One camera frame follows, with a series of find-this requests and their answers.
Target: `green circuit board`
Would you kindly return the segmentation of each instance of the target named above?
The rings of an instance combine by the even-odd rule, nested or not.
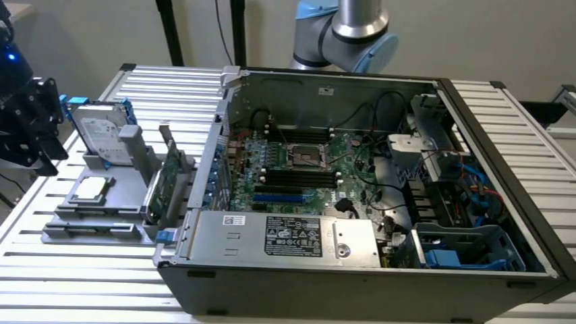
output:
[[[360,201],[361,191],[367,191],[368,196],[375,188],[361,182],[356,173],[371,181],[376,182],[375,174],[356,169],[355,157],[361,150],[361,136],[348,133],[337,134],[325,144],[301,144],[268,142],[264,136],[252,133],[248,137],[233,142],[235,159],[232,165],[232,193],[231,211],[252,211],[255,187],[261,185],[259,177],[261,168],[271,170],[301,170],[340,172],[341,183],[337,188],[303,188],[304,202],[265,202],[268,213],[295,213],[304,215],[325,215],[327,211],[333,210],[333,204],[341,199],[348,198],[355,203]],[[321,166],[319,160],[312,163],[305,161],[292,161],[287,158],[291,151],[300,150],[301,156],[320,152]],[[359,161],[367,162],[369,158],[368,150],[361,150]]]

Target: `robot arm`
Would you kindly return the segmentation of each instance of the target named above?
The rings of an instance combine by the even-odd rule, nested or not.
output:
[[[292,68],[379,73],[397,48],[381,0],[303,0],[297,4]]]
[[[63,110],[56,82],[32,77],[13,40],[9,12],[0,0],[0,167],[31,168],[41,176],[53,176],[51,160],[68,158],[57,139]]]

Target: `blue latch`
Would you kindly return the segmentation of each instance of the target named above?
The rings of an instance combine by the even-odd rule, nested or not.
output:
[[[69,105],[85,105],[91,100],[87,97],[72,97],[67,104]]]
[[[505,270],[505,260],[497,259],[485,265],[460,264],[459,254],[455,250],[429,250],[425,254],[425,263],[429,268],[436,269],[465,269],[465,270]]]
[[[171,244],[173,243],[173,236],[176,234],[176,229],[164,229],[156,233],[156,243]]]

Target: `blue pcie slot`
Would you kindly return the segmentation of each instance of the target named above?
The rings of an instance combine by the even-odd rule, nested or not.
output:
[[[295,195],[295,196],[287,196],[287,195],[275,195],[275,194],[255,194],[252,196],[253,201],[265,201],[269,203],[300,203],[303,204],[305,202],[304,196]]]

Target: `small circuit board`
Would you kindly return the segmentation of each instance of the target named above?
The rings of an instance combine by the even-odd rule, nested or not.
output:
[[[180,168],[180,151],[176,148],[176,143],[169,141],[165,162],[159,171],[153,186],[153,194],[149,200],[152,221],[157,221],[168,213]]]
[[[231,211],[348,218],[333,208],[348,198],[364,213],[360,204],[375,188],[357,179],[356,173],[371,182],[376,179],[373,170],[368,172],[369,152],[360,151],[361,136],[339,133],[317,144],[273,142],[257,132],[244,134],[245,130],[237,132],[228,144]]]

